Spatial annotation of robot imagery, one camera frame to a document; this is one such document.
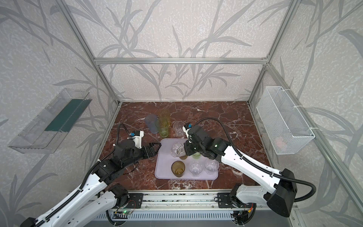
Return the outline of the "clear faceted cup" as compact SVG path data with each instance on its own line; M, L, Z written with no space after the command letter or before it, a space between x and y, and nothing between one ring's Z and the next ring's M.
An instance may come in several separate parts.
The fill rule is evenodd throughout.
M213 175L218 172L219 162L217 160L207 159L204 162L204 168L208 175Z
M174 158L184 157L186 155L184 145L177 142L172 146L171 155Z
M198 177L203 172L203 166L199 162L192 162L189 165L189 171L193 177Z
M184 138L185 133L183 131L183 127L184 127L184 122L182 121L176 121L173 124L173 129L175 132L176 137L178 138Z

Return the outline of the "small green plastic cup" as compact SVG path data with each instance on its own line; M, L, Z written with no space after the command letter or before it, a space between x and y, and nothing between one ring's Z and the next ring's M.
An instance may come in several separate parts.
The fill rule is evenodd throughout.
M199 159L200 157L201 157L201 154L200 153L194 153L193 155L192 155L192 157L194 158L194 159Z

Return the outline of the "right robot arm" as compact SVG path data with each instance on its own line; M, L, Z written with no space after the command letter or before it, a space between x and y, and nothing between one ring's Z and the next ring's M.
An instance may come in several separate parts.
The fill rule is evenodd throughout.
M267 205L280 216L290 216L297 194L296 183L288 181L295 177L290 170L279 171L244 154L238 154L229 142L221 138L207 137L204 142L187 140L184 149L188 156L198 152L206 158L231 166L260 185L239 185L232 193L232 197L237 199L236 204Z

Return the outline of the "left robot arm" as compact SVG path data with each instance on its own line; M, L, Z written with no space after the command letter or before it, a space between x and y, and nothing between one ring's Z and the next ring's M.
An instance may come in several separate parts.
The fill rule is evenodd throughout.
M130 201L128 191L113 181L129 166L156 156L160 143L142 146L136 139L117 143L111 158L97 161L86 173L82 183L71 194L37 218L27 218L23 227L85 226L102 212Z

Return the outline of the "lilac plastic tray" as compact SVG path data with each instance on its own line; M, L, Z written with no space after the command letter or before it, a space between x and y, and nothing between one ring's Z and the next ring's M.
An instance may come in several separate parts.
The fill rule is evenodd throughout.
M155 169L155 177L158 179L184 179L184 180L216 180L218 178L218 171L208 174L205 169L205 162L208 160L204 156L200 156L199 159L194 159L192 156L188 156L185 160L179 157L173 157L171 155L172 146L175 143L184 145L187 139L171 139L165 138L161 140L162 146L160 147L157 155L157 164ZM176 161L181 161L185 164L185 171L181 177L176 177L172 172L172 164ZM194 176L189 171L189 166L193 162L198 162L202 165L203 170L198 176Z

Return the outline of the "tall green plastic cup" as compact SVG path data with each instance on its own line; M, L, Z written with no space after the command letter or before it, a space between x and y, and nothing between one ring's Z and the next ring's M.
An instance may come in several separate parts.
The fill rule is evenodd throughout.
M158 132L162 138L167 138L169 136L169 121L167 118L158 118L155 123Z

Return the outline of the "blue frosted plastic cup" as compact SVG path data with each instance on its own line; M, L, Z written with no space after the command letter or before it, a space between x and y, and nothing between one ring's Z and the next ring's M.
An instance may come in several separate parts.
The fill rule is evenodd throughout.
M158 117L155 114L149 114L145 117L145 123L150 130L151 133L157 134L158 128L156 126L156 121L158 120Z

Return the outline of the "tall yellow plastic cup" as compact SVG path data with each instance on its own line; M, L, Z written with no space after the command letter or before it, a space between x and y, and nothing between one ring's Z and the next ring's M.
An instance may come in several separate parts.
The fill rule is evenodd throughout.
M159 109L158 116L159 116L159 118L165 118L168 121L171 121L171 114L168 109Z

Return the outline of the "small circuit board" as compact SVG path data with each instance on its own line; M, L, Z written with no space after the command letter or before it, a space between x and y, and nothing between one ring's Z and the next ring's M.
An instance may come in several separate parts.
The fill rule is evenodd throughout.
M131 215L133 212L134 212L134 210L115 211L114 215L116 215L116 216L127 216L127 215Z

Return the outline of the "green pad in bin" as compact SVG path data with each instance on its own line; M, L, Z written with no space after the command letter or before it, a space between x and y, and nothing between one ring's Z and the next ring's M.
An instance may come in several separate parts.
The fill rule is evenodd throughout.
M70 132L92 99L72 99L51 121L45 131Z

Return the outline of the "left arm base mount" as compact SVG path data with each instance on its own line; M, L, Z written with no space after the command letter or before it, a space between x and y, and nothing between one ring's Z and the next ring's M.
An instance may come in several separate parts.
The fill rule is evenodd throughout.
M117 200L115 209L140 209L142 205L144 194L143 193L131 193L122 196Z

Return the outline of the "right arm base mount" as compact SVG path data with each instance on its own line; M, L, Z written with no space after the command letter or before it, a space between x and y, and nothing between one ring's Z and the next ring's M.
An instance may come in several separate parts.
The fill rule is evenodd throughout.
M230 193L217 193L215 201L219 208L241 208L243 206L243 203Z

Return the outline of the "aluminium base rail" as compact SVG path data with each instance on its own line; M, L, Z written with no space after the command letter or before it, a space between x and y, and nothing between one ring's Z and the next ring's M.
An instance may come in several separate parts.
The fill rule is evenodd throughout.
M123 208L112 208L111 211L129 213L137 211L243 211L251 205L237 208L226 202L230 189L220 190L133 190L129 191L131 202Z

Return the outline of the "clear plastic wall bin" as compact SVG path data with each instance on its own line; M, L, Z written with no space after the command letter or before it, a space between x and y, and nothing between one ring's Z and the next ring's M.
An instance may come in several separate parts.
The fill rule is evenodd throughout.
M22 154L53 154L69 132L45 131L72 99L91 99L88 91L63 89L9 144Z

